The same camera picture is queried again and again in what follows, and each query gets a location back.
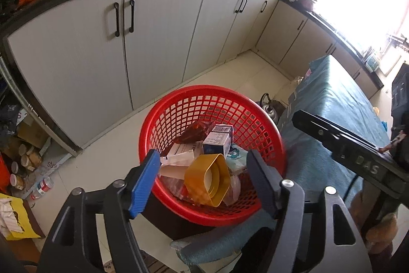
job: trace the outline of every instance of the kettle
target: kettle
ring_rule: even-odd
[[[279,116],[276,110],[274,109],[274,107],[272,106],[272,100],[270,99],[270,96],[268,95],[268,93],[264,93],[261,96],[261,99],[256,103],[261,107],[261,109],[265,111],[265,113],[271,118],[274,124],[277,125],[279,122]]]

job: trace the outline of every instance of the basket rim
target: basket rim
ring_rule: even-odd
[[[232,101],[235,101],[241,105],[244,105],[247,109],[251,108],[251,112],[260,121],[267,122],[274,128],[275,132],[278,134],[277,141],[279,143],[279,147],[276,147],[276,157],[278,160],[283,161],[283,166],[281,170],[279,170],[279,172],[283,174],[285,171],[286,165],[287,165],[286,159],[285,159],[284,145],[283,145],[281,136],[279,135],[279,131],[276,125],[274,124],[274,122],[271,120],[271,118],[265,113],[264,110],[260,108],[259,105],[257,105],[257,103],[255,103],[248,97],[238,92],[235,92],[231,89],[220,87],[220,86],[215,86],[215,85],[192,85],[192,86],[187,86],[184,88],[174,90],[170,92],[169,94],[165,95],[164,97],[162,97],[153,106],[153,108],[149,111],[149,113],[145,117],[145,120],[142,124],[141,132],[140,132],[139,147],[138,147],[140,161],[144,160],[146,154],[149,151],[147,147],[149,130],[152,129],[158,117],[163,114],[163,110],[171,106],[176,99],[180,101],[184,98],[188,98],[189,96],[193,96],[193,94],[190,94],[189,96],[184,97],[188,93],[194,93],[196,95],[206,96],[206,95],[217,95],[217,92],[223,93],[224,95],[230,95],[232,97],[231,98]],[[222,225],[231,225],[234,223],[240,223],[240,222],[243,222],[245,219],[247,219],[249,216],[251,216],[253,213],[255,213],[261,208],[260,203],[257,203],[253,205],[252,207],[250,207],[249,209],[242,211],[240,213],[237,213],[234,216],[209,216],[209,215],[205,216],[203,215],[203,213],[197,212],[192,208],[188,208],[186,206],[180,205],[177,199],[159,181],[158,177],[155,179],[155,183],[152,188],[152,193],[158,198],[158,200],[163,205],[165,205],[173,213],[183,217],[184,219],[187,219],[188,221],[199,223],[201,225],[207,225],[207,226],[222,226]]]

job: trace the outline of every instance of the barcode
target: barcode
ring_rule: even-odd
[[[231,126],[215,126],[212,131],[229,133],[231,129]]]

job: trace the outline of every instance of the black cable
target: black cable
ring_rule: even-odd
[[[351,189],[352,189],[352,186],[353,186],[354,183],[357,181],[358,177],[359,177],[359,176],[355,174],[354,178],[352,179],[351,183],[349,184],[348,188],[346,189],[346,192],[345,192],[345,194],[344,194],[344,197],[342,198],[342,200],[344,201],[344,203],[345,203],[345,200],[347,199],[347,197],[348,197],[348,195],[349,195],[349,192],[350,192]]]

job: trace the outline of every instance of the blue cloth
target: blue cloth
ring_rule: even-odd
[[[292,94],[278,124],[287,153],[286,178],[305,191],[322,191],[331,185],[343,196],[354,173],[332,160],[330,151],[319,141],[294,128],[294,112],[320,115],[377,146],[385,146],[389,138],[364,93],[334,57],[317,59],[310,63],[310,69],[310,76]],[[348,201],[361,187],[362,180],[355,183]],[[260,210],[238,226],[215,228],[210,235],[195,236],[179,247],[179,257],[189,265],[227,257],[241,249],[261,227],[271,228],[272,223],[271,217]]]

